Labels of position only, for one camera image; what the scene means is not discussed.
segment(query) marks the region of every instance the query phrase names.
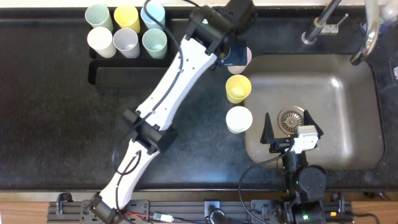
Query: sink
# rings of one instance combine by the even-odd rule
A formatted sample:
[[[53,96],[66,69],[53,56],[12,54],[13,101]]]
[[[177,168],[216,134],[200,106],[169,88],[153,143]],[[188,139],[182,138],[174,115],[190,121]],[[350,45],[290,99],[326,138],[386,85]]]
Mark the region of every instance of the sink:
[[[352,66],[350,57],[261,55],[251,60],[244,74],[252,91],[244,106],[255,121],[246,131],[246,150],[254,162],[277,155],[260,143],[266,113],[275,137],[282,138],[302,124],[303,109],[324,132],[318,147],[307,152],[309,164],[369,169],[382,159],[384,140],[373,71],[365,62]]]

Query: white cup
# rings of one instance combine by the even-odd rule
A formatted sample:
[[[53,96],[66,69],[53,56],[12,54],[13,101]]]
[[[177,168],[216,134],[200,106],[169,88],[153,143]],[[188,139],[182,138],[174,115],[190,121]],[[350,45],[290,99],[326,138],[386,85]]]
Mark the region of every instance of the white cup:
[[[108,7],[102,4],[90,6],[85,13],[86,21],[93,27],[105,27],[113,31],[112,18]]]
[[[147,11],[148,13],[155,18],[156,20],[158,20],[161,24],[165,24],[165,15],[166,12],[164,10],[164,7],[154,1],[150,1],[147,4]],[[158,24],[156,24],[155,21],[153,21],[152,19],[149,18],[149,16],[145,13],[144,7],[142,7],[141,9],[141,19],[144,21],[145,25],[148,27],[148,29],[160,29],[163,30],[163,28],[161,28],[161,26],[159,26]]]
[[[232,74],[239,75],[244,71],[244,69],[250,63],[250,61],[251,61],[251,50],[248,47],[248,63],[242,66],[228,66],[228,71],[231,72]]]
[[[167,36],[159,29],[150,29],[142,36],[142,44],[154,59],[163,59],[167,53]]]
[[[243,106],[235,106],[228,111],[225,120],[228,130],[234,134],[239,134],[250,128],[253,116],[249,109]]]
[[[104,58],[113,57],[116,53],[112,39],[111,31],[105,27],[94,28],[87,35],[88,45]]]
[[[113,35],[113,44],[126,58],[137,58],[140,53],[138,35],[130,28],[119,29]]]

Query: chrome faucet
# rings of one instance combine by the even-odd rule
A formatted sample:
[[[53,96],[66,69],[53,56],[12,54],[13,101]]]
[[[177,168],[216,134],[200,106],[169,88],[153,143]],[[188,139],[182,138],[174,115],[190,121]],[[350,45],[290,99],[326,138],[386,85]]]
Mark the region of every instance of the chrome faucet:
[[[329,19],[331,13],[337,8],[341,0],[332,0],[329,5],[323,10],[321,15],[313,21],[308,32],[304,32],[302,40],[305,44],[314,44],[317,40],[317,36],[322,33],[322,30],[326,27],[326,21]],[[359,49],[358,53],[354,54],[350,58],[350,62],[353,65],[359,65],[368,55],[372,52],[377,38],[379,37],[380,22],[379,22],[379,3],[378,0],[365,0],[366,8],[366,19],[367,21],[367,33],[364,45]]]

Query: drain strainer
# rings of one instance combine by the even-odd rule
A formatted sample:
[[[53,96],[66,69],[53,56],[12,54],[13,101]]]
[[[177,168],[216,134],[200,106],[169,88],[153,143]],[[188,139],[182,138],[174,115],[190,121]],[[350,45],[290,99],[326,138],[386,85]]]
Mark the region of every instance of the drain strainer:
[[[286,134],[294,134],[297,127],[304,125],[304,110],[298,106],[291,106],[282,110],[278,115],[278,124],[281,130]]]

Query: plastic cup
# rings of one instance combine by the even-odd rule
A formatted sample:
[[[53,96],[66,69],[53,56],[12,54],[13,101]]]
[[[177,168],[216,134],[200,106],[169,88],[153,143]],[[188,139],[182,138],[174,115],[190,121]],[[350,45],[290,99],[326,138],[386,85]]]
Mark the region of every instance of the plastic cup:
[[[87,35],[88,45],[104,58],[110,58],[116,53],[112,39],[111,31],[105,27],[96,27]]]
[[[139,25],[138,10],[132,5],[123,5],[116,8],[113,14],[114,20],[121,28],[130,28],[138,34]]]
[[[248,47],[248,63],[246,65],[242,65],[242,66],[228,66],[228,71],[231,72],[232,74],[240,74],[244,71],[244,69],[246,68],[246,66],[250,63],[251,61],[251,50]]]
[[[113,44],[126,58],[136,58],[140,53],[138,35],[132,29],[119,29],[113,35]]]
[[[113,31],[112,18],[108,7],[102,4],[90,6],[85,13],[86,21],[93,27],[105,27]]]
[[[251,92],[251,83],[248,78],[243,75],[231,76],[225,84],[226,97],[231,103],[240,103]]]
[[[250,128],[253,116],[247,108],[235,106],[228,111],[225,120],[228,130],[234,134],[239,134]]]
[[[160,29],[150,29],[142,36],[142,44],[154,59],[163,59],[167,53],[167,37]]]
[[[147,10],[148,13],[154,17],[156,20],[158,20],[160,23],[165,25],[165,15],[166,12],[164,10],[164,7],[157,3],[157,2],[149,2],[147,4]],[[141,9],[141,19],[144,21],[145,25],[148,27],[148,29],[160,29],[163,30],[163,28],[155,23],[152,19],[149,18],[149,16],[145,13],[144,8]]]

